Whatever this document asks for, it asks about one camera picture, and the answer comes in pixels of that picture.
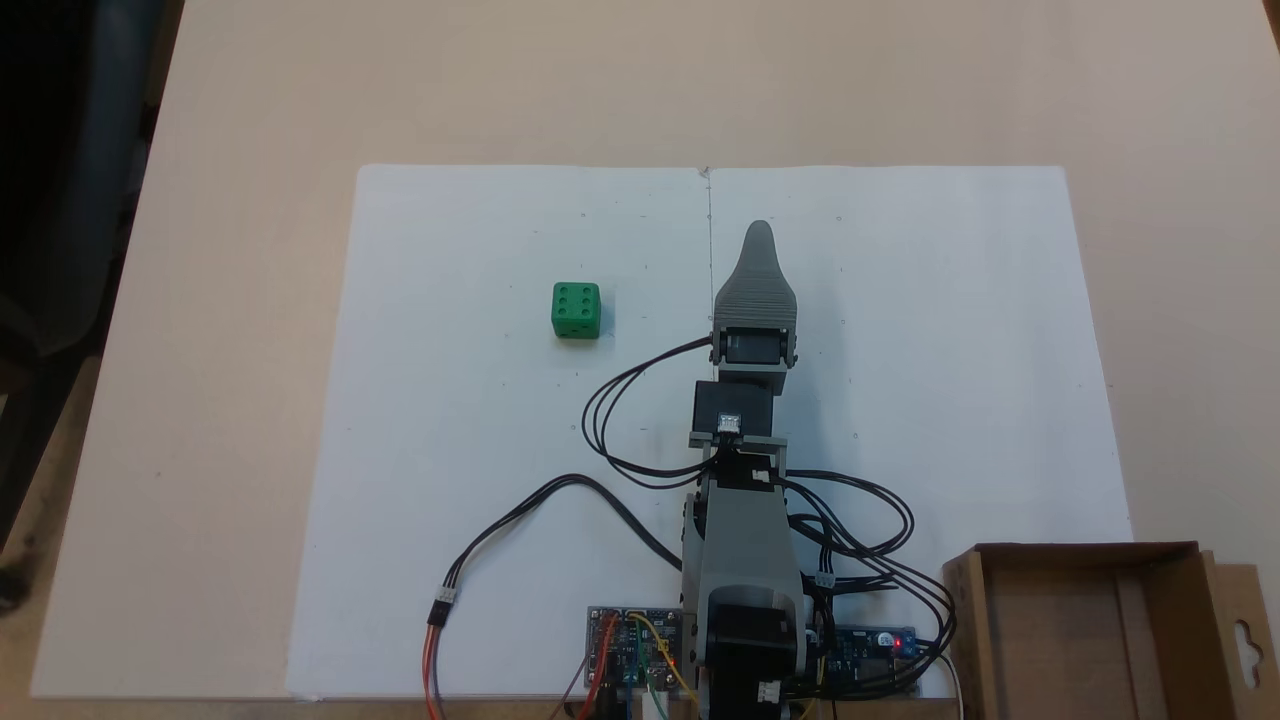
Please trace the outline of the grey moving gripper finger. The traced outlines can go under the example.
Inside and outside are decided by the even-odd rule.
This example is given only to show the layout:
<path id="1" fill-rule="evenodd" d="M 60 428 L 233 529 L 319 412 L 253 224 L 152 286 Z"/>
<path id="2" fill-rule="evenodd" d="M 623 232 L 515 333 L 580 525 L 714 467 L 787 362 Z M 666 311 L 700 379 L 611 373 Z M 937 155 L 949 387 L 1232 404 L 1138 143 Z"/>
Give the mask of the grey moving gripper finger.
<path id="1" fill-rule="evenodd" d="M 797 300 L 781 269 L 768 222 L 753 222 L 714 301 L 714 329 L 795 331 Z"/>

